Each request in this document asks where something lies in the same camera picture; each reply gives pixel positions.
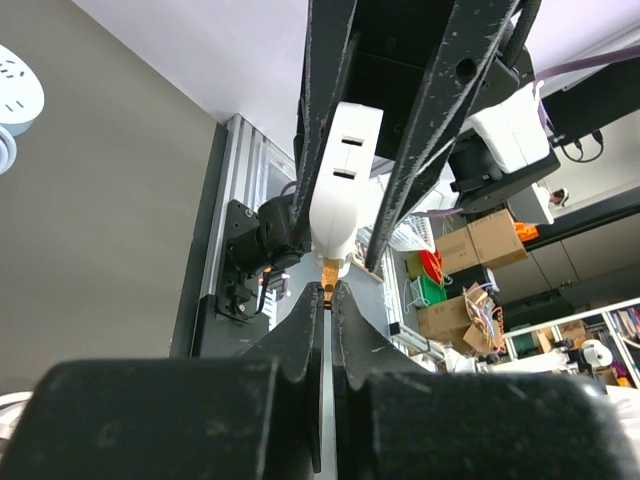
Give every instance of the white wall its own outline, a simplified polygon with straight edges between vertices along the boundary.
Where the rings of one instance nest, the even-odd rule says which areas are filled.
[[[623,117],[602,129],[605,150],[598,160],[578,164],[570,161],[561,149],[556,155],[562,166],[546,177],[551,191],[559,188],[569,190],[567,206],[585,206],[593,197],[616,190],[623,185],[628,188],[640,181],[640,112]],[[599,145],[591,136],[582,139],[584,158],[592,158]],[[566,148],[574,158],[579,152],[572,146]]]
[[[2,2],[44,112],[0,176],[0,391],[168,352],[215,121],[68,0]]]

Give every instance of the metal frame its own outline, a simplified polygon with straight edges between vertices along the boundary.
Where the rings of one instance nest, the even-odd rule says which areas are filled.
[[[445,352],[437,342],[429,340],[419,333],[414,332],[409,327],[397,323],[389,325],[391,331],[391,340],[395,343],[398,342],[405,348],[410,348],[417,353],[423,353],[430,356],[435,362],[443,361],[445,359]]]
[[[174,327],[169,356],[173,358],[209,355],[231,355],[251,346],[255,338],[242,331],[229,330],[229,349],[217,350],[220,344],[207,341],[211,325],[224,323],[218,319],[215,292],[222,260],[227,205],[239,200],[252,210],[265,200],[269,159],[265,154],[269,141],[240,115],[218,125],[203,185],[202,200],[194,228],[180,307]],[[273,305],[266,311],[273,312]]]
[[[636,366],[633,360],[633,357],[631,356],[631,353],[629,352],[629,349],[627,348],[625,342],[622,341],[622,339],[620,338],[619,331],[615,327],[615,324],[611,319],[611,314],[610,314],[610,312],[631,307],[638,304],[640,304],[640,298],[635,298],[632,300],[627,300],[625,302],[608,305],[606,307],[596,308],[593,310],[586,310],[584,312],[577,313],[575,315],[569,315],[567,317],[558,318],[556,320],[541,323],[539,325],[532,325],[530,327],[507,332],[504,334],[504,339],[505,339],[505,345],[507,347],[507,352],[509,354],[509,358],[511,360],[517,360],[518,358],[515,346],[513,344],[514,337],[519,337],[520,335],[526,335],[529,333],[536,332],[538,330],[550,328],[551,331],[553,332],[553,339],[555,341],[561,341],[562,333],[560,332],[560,328],[559,328],[560,325],[574,322],[576,320],[582,320],[583,318],[595,317],[597,315],[601,315],[605,324],[607,325],[607,328],[611,332],[611,336],[613,337],[613,341],[616,344],[616,347],[618,347],[618,350],[620,351],[620,354],[622,355],[622,358],[625,361],[627,370],[629,370],[629,375],[631,375],[631,378],[636,384],[636,388],[640,388],[640,370]]]

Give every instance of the white power strip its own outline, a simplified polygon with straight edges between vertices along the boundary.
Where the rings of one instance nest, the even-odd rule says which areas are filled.
[[[36,74],[0,45],[0,174],[16,159],[13,137],[27,131],[43,108],[44,91]]]

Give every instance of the cable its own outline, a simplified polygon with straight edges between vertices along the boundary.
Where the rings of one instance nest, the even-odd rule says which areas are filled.
[[[583,160],[584,151],[582,150],[582,143],[580,142],[580,140],[576,140],[574,142],[576,148],[578,150],[580,150],[580,157],[579,158],[573,158],[571,155],[569,155],[567,153],[564,145],[560,146],[560,148],[562,149],[562,153],[564,153],[569,160],[571,160],[572,162],[575,162],[575,163],[591,163],[591,162],[595,162],[604,153],[604,137],[602,136],[602,132],[600,130],[596,130],[595,132],[593,132],[591,134],[591,136],[600,145],[600,151],[595,156],[593,156],[591,158],[588,158],[587,160]]]
[[[564,153],[565,157],[567,157],[572,162],[580,163],[582,161],[582,159],[584,158],[584,152],[582,151],[582,145],[579,143],[579,141],[576,141],[575,142],[575,146],[576,146],[576,148],[578,150],[580,150],[580,157],[578,157],[578,158],[573,158],[571,155],[569,155],[569,152],[567,152],[567,150],[564,147],[564,145],[562,145],[560,148],[562,149],[562,153]]]
[[[624,340],[624,343],[626,343],[627,345],[631,345],[633,348],[637,348],[638,350],[640,350],[640,345],[638,345],[636,342],[629,340],[626,337],[622,337],[622,340]]]
[[[260,290],[260,302],[258,303],[258,309],[256,310],[256,313],[251,315],[252,317],[255,317],[256,315],[259,315],[260,313],[262,313],[262,309],[264,308],[264,302],[267,299],[267,290],[269,289],[269,280],[271,280],[271,277],[276,273],[280,273],[280,270],[271,269],[269,272],[267,272],[262,276],[262,289]]]
[[[293,182],[289,182],[287,183],[284,187],[282,187],[282,191],[280,192],[280,196],[283,197],[284,195],[287,194],[287,190],[289,190],[291,187],[295,187],[298,184],[298,182],[296,182],[295,180]]]
[[[518,61],[541,4],[542,0],[527,0],[524,7],[522,7],[522,13],[520,14],[520,18],[518,18],[518,23],[516,23],[513,29],[513,34],[507,46],[504,48],[504,52],[502,52],[502,63],[508,68],[513,68]]]
[[[623,48],[622,50],[616,50],[615,52],[602,53],[593,57],[582,58],[580,60],[574,60],[573,62],[562,63],[553,67],[542,70],[536,75],[536,82],[540,83],[541,80],[562,75],[563,73],[575,72],[578,70],[584,70],[585,68],[601,67],[603,65],[610,65],[612,63],[624,62],[626,60],[632,60],[640,56],[640,45],[634,45],[633,47]]]

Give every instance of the white robot part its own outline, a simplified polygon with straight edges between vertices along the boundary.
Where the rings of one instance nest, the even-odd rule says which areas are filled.
[[[349,271],[356,233],[362,223],[362,198],[378,143],[382,110],[341,102],[329,131],[318,181],[311,200],[311,251],[322,268],[324,259],[339,260],[339,277]]]
[[[580,346],[580,350],[593,368],[608,367],[613,363],[613,353],[600,340],[587,340]]]
[[[29,129],[44,108],[44,91],[20,57],[0,45],[0,175],[16,159],[16,137]]]
[[[500,169],[512,173],[549,155],[549,142],[538,115],[533,83],[504,102],[485,108],[468,122],[482,137]]]

